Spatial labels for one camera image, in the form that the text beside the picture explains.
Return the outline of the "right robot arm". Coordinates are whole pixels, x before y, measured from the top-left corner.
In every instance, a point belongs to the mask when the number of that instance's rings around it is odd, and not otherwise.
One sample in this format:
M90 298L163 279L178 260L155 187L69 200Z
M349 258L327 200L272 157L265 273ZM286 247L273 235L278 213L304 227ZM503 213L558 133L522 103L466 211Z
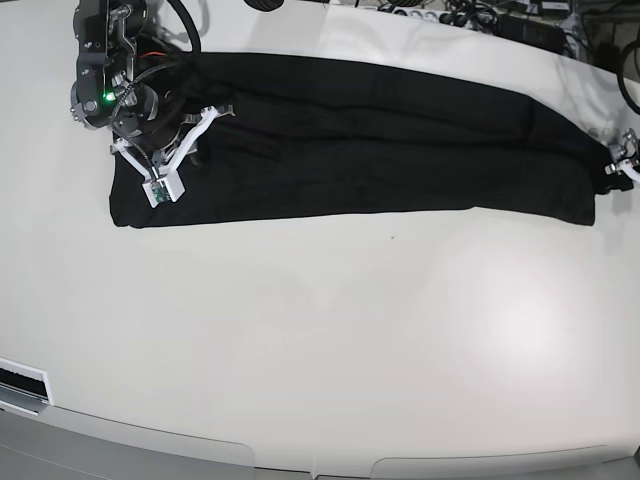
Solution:
M201 53L184 3L169 6L186 29L187 52L154 34L146 1L81 1L73 16L71 117L87 129L111 130L149 170L186 136L187 81Z

